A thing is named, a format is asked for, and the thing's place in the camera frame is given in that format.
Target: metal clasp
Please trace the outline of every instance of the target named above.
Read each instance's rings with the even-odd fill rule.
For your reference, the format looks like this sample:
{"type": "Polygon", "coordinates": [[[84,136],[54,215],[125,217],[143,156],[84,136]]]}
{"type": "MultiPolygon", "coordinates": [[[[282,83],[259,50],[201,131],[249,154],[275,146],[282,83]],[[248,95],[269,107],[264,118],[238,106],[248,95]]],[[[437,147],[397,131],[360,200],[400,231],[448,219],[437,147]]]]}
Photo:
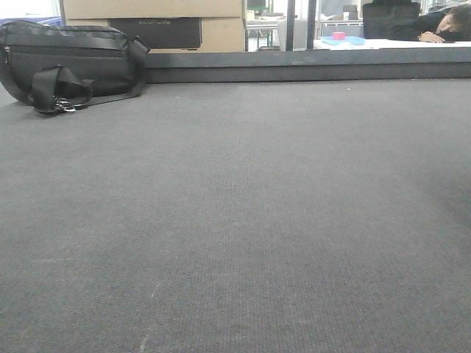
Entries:
{"type": "Polygon", "coordinates": [[[73,113],[77,109],[76,107],[69,102],[67,99],[64,98],[57,98],[56,103],[53,106],[54,110],[58,110],[60,112],[67,112],[67,113],[73,113]]]}

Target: white table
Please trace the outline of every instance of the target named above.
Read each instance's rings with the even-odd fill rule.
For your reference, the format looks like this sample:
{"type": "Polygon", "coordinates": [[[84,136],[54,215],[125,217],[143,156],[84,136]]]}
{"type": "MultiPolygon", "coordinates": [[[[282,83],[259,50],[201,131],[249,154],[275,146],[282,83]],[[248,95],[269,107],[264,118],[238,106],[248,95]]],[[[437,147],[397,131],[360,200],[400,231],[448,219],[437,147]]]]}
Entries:
{"type": "Polygon", "coordinates": [[[471,42],[455,42],[455,43],[428,43],[418,41],[405,41],[405,40],[389,40],[389,39],[366,39],[365,44],[362,46],[354,46],[348,42],[341,43],[337,46],[332,46],[322,39],[314,41],[314,48],[316,49],[331,49],[331,50],[352,50],[352,49],[384,49],[384,48],[437,48],[437,47],[463,47],[471,46],[471,42]]]}

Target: metal pole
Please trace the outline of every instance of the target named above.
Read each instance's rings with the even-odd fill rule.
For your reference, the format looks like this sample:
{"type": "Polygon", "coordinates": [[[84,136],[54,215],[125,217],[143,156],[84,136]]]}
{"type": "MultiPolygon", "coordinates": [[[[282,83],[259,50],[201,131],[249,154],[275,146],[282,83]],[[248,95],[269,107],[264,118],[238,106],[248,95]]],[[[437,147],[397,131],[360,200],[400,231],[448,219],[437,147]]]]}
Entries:
{"type": "Polygon", "coordinates": [[[309,0],[308,8],[308,42],[306,43],[306,49],[312,50],[314,48],[314,30],[316,25],[316,0],[309,0]]]}
{"type": "Polygon", "coordinates": [[[293,51],[295,12],[296,0],[288,0],[288,13],[286,15],[286,51],[293,51]]]}

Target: bag zipper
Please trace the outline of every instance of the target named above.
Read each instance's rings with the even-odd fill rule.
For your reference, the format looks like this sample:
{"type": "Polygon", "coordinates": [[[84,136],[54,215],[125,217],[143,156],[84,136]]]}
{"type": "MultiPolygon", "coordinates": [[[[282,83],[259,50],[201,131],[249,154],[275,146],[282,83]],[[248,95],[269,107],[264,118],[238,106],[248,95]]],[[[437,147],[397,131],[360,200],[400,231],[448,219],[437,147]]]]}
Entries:
{"type": "Polygon", "coordinates": [[[5,64],[9,65],[10,64],[10,47],[9,46],[5,46],[4,47],[5,49],[5,64]]]}

